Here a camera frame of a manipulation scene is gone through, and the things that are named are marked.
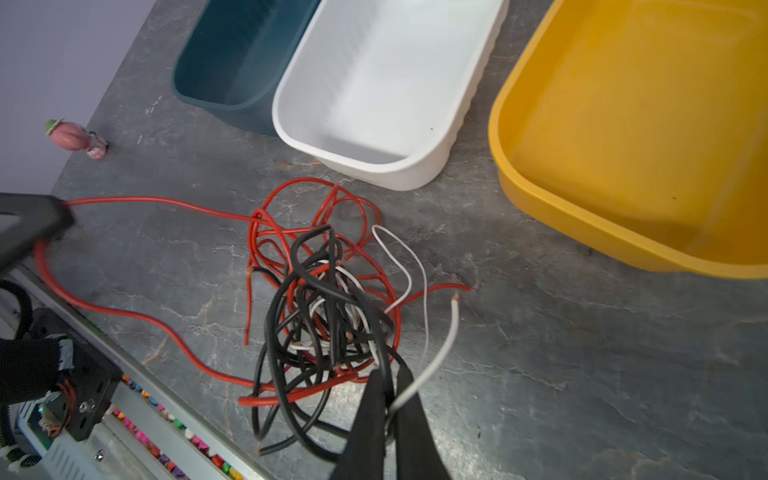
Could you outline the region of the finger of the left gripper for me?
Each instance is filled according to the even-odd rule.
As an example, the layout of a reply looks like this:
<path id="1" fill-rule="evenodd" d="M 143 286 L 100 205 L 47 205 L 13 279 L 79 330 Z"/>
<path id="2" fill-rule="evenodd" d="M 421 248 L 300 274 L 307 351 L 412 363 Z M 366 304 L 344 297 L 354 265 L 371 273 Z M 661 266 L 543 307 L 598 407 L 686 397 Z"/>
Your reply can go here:
<path id="1" fill-rule="evenodd" d="M 71 209 L 52 195 L 1 193 L 1 272 L 30 255 L 37 241 L 51 240 L 75 224 Z"/>

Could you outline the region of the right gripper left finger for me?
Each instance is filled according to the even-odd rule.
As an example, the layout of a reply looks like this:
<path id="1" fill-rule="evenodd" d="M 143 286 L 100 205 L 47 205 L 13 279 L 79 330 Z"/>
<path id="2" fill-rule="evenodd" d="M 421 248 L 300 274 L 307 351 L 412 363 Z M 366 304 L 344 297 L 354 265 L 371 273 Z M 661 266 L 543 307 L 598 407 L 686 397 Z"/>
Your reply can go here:
<path id="1" fill-rule="evenodd" d="M 381 372 L 370 373 L 346 446 L 332 480 L 381 480 L 385 457 L 386 397 Z"/>

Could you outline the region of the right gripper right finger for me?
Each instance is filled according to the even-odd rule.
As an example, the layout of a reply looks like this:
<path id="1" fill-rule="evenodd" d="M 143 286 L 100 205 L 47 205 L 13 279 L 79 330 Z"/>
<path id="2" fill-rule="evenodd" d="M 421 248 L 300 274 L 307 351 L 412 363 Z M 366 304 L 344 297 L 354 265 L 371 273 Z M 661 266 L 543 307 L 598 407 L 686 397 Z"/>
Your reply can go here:
<path id="1" fill-rule="evenodd" d="M 397 479 L 451 479 L 438 453 L 417 394 L 395 413 L 393 423 Z"/>

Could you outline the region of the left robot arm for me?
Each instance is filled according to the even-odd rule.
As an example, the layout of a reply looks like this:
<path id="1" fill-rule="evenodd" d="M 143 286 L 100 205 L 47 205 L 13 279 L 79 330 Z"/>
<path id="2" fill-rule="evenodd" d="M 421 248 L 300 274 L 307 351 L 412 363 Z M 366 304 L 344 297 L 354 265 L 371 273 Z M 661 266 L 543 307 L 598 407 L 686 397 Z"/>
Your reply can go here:
<path id="1" fill-rule="evenodd" d="M 1 214 L 14 220 L 1 229 L 1 274 L 32 253 L 36 246 L 62 234 L 75 223 L 66 203 L 55 196 L 3 193 Z M 35 400 L 57 384 L 60 372 L 71 362 L 71 342 L 33 340 L 25 335 L 33 321 L 31 297 L 20 285 L 1 279 L 1 291 L 19 307 L 14 337 L 1 340 L 1 457 L 11 471 L 36 466 L 41 457 L 18 445 L 10 423 L 9 406 Z"/>

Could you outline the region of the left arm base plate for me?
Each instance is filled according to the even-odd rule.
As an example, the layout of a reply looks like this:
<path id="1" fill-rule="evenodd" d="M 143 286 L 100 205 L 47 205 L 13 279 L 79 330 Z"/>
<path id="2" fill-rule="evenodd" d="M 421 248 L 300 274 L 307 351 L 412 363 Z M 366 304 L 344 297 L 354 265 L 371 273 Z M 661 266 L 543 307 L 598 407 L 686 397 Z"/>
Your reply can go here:
<path id="1" fill-rule="evenodd" d="M 41 398 L 36 407 L 38 425 L 51 439 L 65 432 L 76 441 L 87 439 L 111 405 L 123 372 L 50 309 L 35 310 L 31 333 L 38 338 L 64 337 L 73 344 L 73 367 L 62 372 L 53 390 Z"/>

